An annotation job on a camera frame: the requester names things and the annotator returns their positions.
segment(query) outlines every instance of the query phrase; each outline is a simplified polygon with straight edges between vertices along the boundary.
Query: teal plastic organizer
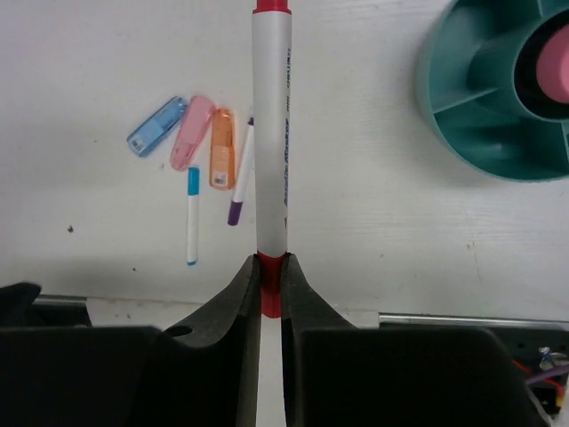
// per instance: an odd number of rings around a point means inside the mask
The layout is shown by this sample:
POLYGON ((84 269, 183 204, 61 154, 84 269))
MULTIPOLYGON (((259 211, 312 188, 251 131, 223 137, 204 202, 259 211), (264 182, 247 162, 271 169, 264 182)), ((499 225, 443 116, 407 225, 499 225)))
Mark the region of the teal plastic organizer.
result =
POLYGON ((543 40, 569 0, 455 0, 421 50, 421 114, 464 161, 516 181, 569 176, 569 104, 535 89, 543 40))

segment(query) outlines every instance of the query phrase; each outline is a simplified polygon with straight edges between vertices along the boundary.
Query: orange translucent cap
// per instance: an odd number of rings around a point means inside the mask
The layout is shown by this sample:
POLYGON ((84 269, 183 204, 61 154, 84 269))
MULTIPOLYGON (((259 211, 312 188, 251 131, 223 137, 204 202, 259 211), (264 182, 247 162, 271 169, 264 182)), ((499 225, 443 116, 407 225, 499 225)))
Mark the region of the orange translucent cap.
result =
POLYGON ((229 109, 213 115, 210 185, 215 189, 235 187, 235 119, 229 109))

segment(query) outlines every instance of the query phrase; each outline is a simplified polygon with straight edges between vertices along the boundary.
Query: blue marker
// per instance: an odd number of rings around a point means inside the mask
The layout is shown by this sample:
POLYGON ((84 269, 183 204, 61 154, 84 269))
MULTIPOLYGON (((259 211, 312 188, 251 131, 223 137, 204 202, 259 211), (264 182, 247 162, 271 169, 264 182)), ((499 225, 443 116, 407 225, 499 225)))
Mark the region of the blue marker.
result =
POLYGON ((199 222, 199 168, 188 170, 188 265, 197 263, 197 231, 199 222))
POLYGON ((126 139, 129 149, 138 157, 146 157, 170 134, 184 116, 188 102, 172 98, 126 139))

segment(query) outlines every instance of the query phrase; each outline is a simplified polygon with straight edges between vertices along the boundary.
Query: marker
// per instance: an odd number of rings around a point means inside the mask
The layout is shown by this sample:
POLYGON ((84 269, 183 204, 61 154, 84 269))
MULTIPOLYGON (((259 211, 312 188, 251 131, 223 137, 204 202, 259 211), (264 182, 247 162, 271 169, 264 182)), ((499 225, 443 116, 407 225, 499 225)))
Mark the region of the marker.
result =
POLYGON ((252 13, 257 254, 261 309, 269 318, 281 315, 280 276, 287 251, 292 34, 288 0, 257 0, 252 13))
POLYGON ((237 174, 237 183, 233 191, 233 198, 231 198, 231 207, 229 208, 228 224, 232 227, 235 227, 239 223, 245 193, 249 185, 249 175, 252 170, 252 162, 255 159, 254 134, 253 118, 251 117, 247 126, 247 139, 245 140, 243 154, 241 155, 241 165, 239 166, 239 173, 237 174))
POLYGON ((197 263, 199 221, 199 168, 188 169, 188 265, 197 263))

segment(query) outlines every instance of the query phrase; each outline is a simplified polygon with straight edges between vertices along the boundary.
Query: purple marker cap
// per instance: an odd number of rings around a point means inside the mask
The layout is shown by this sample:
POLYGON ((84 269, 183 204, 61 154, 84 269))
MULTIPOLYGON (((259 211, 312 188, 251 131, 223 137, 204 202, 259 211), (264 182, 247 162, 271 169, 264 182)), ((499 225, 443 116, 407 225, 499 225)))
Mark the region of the purple marker cap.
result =
POLYGON ((241 208, 243 207, 243 202, 231 202, 231 207, 229 208, 229 218, 228 224, 231 227, 235 227, 239 223, 239 217, 241 216, 241 208))

